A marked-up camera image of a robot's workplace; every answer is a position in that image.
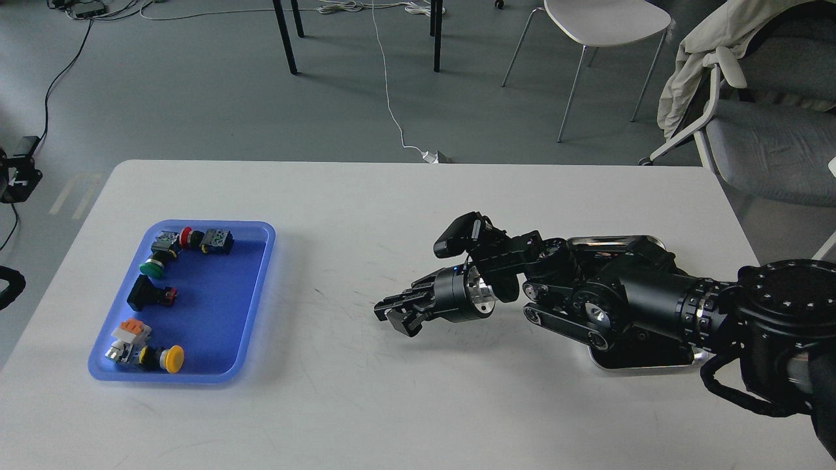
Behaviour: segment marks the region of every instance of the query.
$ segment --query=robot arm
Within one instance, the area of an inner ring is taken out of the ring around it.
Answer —
[[[487,318],[497,301],[517,299],[522,273],[526,318],[588,345],[599,364],[685,365],[694,347],[710,351],[701,369],[709,391],[767,416],[811,415],[836,458],[836,265],[788,260],[718,282],[677,268],[652,237],[510,238],[479,212],[457,218],[433,249],[467,259],[375,305],[401,333],[438,317]],[[714,378],[734,360],[760,398]]]

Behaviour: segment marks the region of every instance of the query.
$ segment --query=chair seat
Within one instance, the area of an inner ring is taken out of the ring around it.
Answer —
[[[670,24],[645,0],[545,0],[548,16],[576,43],[595,48],[634,43]]]
[[[767,199],[836,207],[836,116],[790,105],[720,100],[706,126],[723,180]]]

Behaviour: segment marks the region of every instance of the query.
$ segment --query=blue tray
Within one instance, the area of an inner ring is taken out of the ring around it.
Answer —
[[[151,243],[160,230],[179,232],[185,226],[231,231],[232,251],[206,255],[183,250],[166,265],[163,278],[151,280],[157,288],[176,288],[176,302],[169,307],[146,305],[135,312],[126,300],[140,275],[140,263],[150,255]],[[275,238],[276,231],[265,222],[165,220],[149,228],[90,351],[90,374],[100,381],[216,384],[231,379],[247,356]],[[110,334],[131,317],[151,327],[151,346],[183,348],[185,359],[179,372],[137,370],[105,357],[115,340]]]

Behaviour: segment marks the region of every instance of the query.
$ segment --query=gray chair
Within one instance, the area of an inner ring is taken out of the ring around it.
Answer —
[[[640,164],[693,137],[702,165],[742,192],[836,207],[836,177],[828,168],[836,156],[836,115],[787,104],[836,102],[836,5],[790,8],[752,39],[743,58],[717,48],[702,64],[710,70],[704,112]],[[815,258],[834,244],[836,233]]]

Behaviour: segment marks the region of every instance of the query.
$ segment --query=white table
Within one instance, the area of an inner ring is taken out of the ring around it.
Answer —
[[[832,467],[807,417],[754,416],[695,370],[608,375],[522,300],[412,339],[378,322],[377,300],[455,262],[432,243],[471,210],[512,235],[652,234],[699,276],[755,263],[701,168],[128,161],[0,373],[0,467]],[[247,361],[223,386],[96,381],[101,322],[167,218],[276,228]]]

